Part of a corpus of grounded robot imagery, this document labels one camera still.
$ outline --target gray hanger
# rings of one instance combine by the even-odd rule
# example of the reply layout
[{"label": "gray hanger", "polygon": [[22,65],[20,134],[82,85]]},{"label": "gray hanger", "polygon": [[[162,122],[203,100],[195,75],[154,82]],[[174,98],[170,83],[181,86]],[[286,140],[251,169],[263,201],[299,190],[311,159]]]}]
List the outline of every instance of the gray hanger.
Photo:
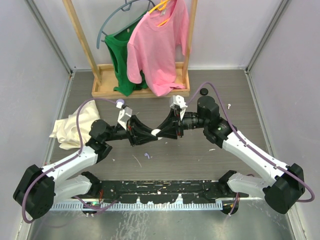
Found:
[{"label": "gray hanger", "polygon": [[[132,3],[137,2],[137,1],[140,1],[140,0],[132,0],[132,1],[129,1],[129,2],[127,2],[127,0],[124,0],[124,1],[125,1],[125,4],[122,5],[121,7],[117,8],[117,9],[105,20],[105,22],[102,24],[102,26],[101,26],[101,28],[100,28],[100,31],[99,31],[99,33],[98,33],[98,37],[97,37],[97,39],[96,39],[96,48],[97,48],[97,49],[99,49],[99,47],[100,47],[101,34],[104,34],[105,36],[108,36],[108,35],[104,32],[104,28],[105,28],[107,22],[108,22],[118,11],[120,11],[120,10],[122,10],[123,12],[129,11],[130,8],[131,8],[131,6],[132,6]],[[151,1],[151,0],[148,0],[148,1],[149,1],[149,3],[148,3],[147,10],[149,9],[150,4],[152,4],[153,7],[156,6],[153,1]],[[116,32],[115,34],[118,34],[119,32],[123,31],[123,30],[126,29],[126,28],[127,28],[127,27],[124,27],[124,28],[121,29],[120,31]]]}]

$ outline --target pink shirt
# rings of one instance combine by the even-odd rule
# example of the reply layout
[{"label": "pink shirt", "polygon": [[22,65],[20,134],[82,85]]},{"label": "pink shirt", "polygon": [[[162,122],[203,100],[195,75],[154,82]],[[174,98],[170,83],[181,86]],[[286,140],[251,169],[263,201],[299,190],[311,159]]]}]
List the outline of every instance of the pink shirt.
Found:
[{"label": "pink shirt", "polygon": [[[185,55],[189,16],[184,0],[168,2],[163,11],[147,12],[135,27],[127,45],[127,76],[140,84],[143,70],[146,83],[156,96],[165,96],[172,89],[184,89],[176,84],[176,46],[182,46]],[[164,20],[167,23],[158,26]]]}]

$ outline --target crumpled cloth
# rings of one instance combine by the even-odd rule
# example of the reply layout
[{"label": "crumpled cloth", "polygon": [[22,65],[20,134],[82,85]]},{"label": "crumpled cloth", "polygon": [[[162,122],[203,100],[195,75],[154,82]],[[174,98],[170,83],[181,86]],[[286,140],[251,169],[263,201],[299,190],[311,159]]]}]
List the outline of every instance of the crumpled cloth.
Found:
[{"label": "crumpled cloth", "polygon": [[[80,138],[76,125],[78,109],[73,114],[69,115],[68,118],[56,120],[54,122],[50,138],[56,138],[58,142],[61,143],[59,146],[61,149],[69,150],[80,148]],[[87,102],[79,114],[79,127],[83,144],[89,141],[91,124],[98,119],[100,119],[100,116],[96,102],[94,100]]]}]

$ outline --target green tank top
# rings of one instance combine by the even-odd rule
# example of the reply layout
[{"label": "green tank top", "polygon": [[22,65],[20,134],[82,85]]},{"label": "green tank top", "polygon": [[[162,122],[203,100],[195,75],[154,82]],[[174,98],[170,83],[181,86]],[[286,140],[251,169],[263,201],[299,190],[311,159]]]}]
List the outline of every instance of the green tank top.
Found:
[{"label": "green tank top", "polygon": [[114,66],[115,77],[118,79],[118,86],[114,87],[114,91],[118,91],[126,96],[132,94],[135,90],[141,90],[148,88],[145,80],[145,75],[140,72],[142,77],[142,83],[135,84],[129,81],[127,76],[127,57],[128,50],[127,44],[130,40],[131,34],[137,24],[138,20],[134,21],[123,31],[105,36],[105,44],[109,49],[111,60]]}]

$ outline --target gray floor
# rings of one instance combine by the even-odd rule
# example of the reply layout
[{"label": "gray floor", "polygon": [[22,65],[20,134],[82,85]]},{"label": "gray floor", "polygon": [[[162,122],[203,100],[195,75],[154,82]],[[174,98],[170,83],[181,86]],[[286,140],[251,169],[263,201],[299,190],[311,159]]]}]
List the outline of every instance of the gray floor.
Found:
[{"label": "gray floor", "polygon": [[[91,72],[76,73],[64,118],[72,114],[83,101],[92,97],[93,79]],[[214,83],[224,105],[231,104],[228,114],[233,124],[249,140],[266,149],[243,70],[190,70],[189,79],[192,94],[202,82]],[[216,99],[210,86],[207,88],[209,94]],[[128,99],[126,104],[151,128],[156,128],[170,110],[167,97]],[[119,112],[114,105],[101,101],[97,101],[96,105],[102,119],[110,125],[117,123]],[[196,112],[196,101],[193,101],[187,110]],[[236,170],[242,174],[254,173],[238,158],[207,141],[202,129],[185,131],[184,137],[178,140],[162,139],[135,147],[131,147],[128,140],[113,141],[109,144],[113,146],[109,156],[87,169],[101,180],[217,180],[228,170]],[[75,151],[60,149],[56,142],[51,162],[56,162]],[[139,160],[141,167],[133,156]]]},{"label": "gray floor", "polygon": [[232,217],[220,211],[55,211],[35,221],[28,240],[292,240],[288,217],[262,200],[241,200]]}]

